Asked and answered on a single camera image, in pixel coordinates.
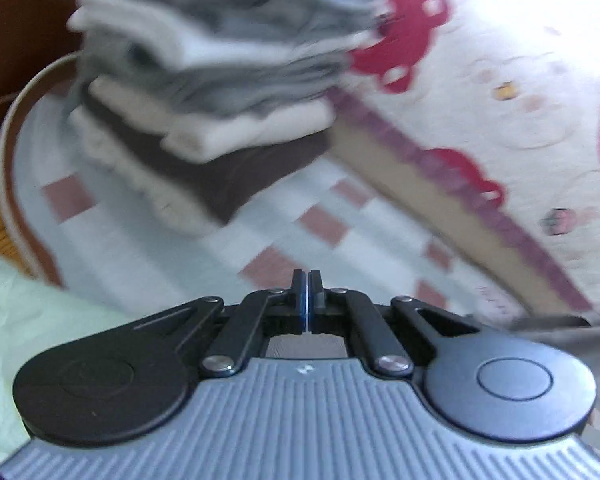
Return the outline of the white folded garment upper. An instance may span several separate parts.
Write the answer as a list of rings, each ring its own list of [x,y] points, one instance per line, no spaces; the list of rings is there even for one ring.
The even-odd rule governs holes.
[[[349,52],[372,39],[357,32],[295,44],[290,40],[223,39],[193,18],[151,0],[76,0],[67,22],[74,32],[103,28],[117,32],[152,54],[169,70],[210,66],[285,65],[326,53]]]

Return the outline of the pale green cloth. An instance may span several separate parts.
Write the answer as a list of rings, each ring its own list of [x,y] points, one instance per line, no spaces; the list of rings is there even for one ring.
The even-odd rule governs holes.
[[[20,367],[44,350],[129,320],[116,309],[29,278],[0,257],[0,463],[29,441],[12,400]]]

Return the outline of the light grey knit garment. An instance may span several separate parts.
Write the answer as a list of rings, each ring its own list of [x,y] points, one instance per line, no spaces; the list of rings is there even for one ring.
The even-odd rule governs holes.
[[[572,354],[593,373],[600,399],[600,310],[524,316],[506,321],[492,321],[485,314],[470,314],[468,318]]]

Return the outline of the grey folded garment middle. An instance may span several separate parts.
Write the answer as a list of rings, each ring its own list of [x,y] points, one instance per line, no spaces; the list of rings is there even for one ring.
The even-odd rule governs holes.
[[[277,107],[324,96],[346,68],[343,52],[326,53],[274,67],[199,67],[167,70],[139,44],[96,30],[83,39],[79,77],[109,76],[143,91],[181,113],[221,117],[268,114]]]

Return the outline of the dark brown folded garment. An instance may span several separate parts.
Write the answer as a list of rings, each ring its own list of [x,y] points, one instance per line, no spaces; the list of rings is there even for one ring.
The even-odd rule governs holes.
[[[329,148],[327,133],[320,131],[281,144],[244,148],[196,164],[168,152],[158,136],[133,129],[85,89],[81,93],[82,110],[104,128],[123,154],[143,170],[175,183],[187,196],[200,200],[202,210],[221,224],[230,222],[253,195],[306,168]]]

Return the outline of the cream folded garment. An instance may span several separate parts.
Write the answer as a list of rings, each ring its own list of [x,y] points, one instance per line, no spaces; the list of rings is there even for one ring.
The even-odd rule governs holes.
[[[242,113],[231,118],[178,113],[148,93],[109,76],[92,80],[86,91],[97,103],[134,130],[158,136],[166,151],[205,164],[244,148],[281,144],[329,128],[335,112],[328,99],[282,106],[264,116]]]

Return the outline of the white quilt red pattern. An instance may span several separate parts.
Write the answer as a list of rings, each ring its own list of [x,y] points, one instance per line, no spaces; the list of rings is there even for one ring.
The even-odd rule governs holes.
[[[414,164],[456,191],[529,271],[539,304],[600,307],[600,0],[392,0],[355,53],[343,111],[407,198]]]

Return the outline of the beige folded garment bottom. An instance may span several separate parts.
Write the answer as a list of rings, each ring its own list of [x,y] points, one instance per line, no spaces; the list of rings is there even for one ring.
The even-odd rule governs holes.
[[[78,133],[83,153],[140,193],[165,226],[191,236],[204,236],[219,229],[221,223],[201,200],[171,179],[148,169],[83,105],[69,114],[68,122]]]

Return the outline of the checkered pastel rug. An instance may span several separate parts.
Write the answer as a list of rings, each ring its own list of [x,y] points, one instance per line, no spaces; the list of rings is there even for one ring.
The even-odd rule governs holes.
[[[64,119],[74,58],[43,68],[0,133],[0,213],[38,278],[133,313],[205,294],[235,301],[317,269],[327,286],[385,302],[405,294],[459,314],[509,302],[498,285],[350,169],[321,157],[257,195],[228,226],[176,232],[111,169],[88,160]]]

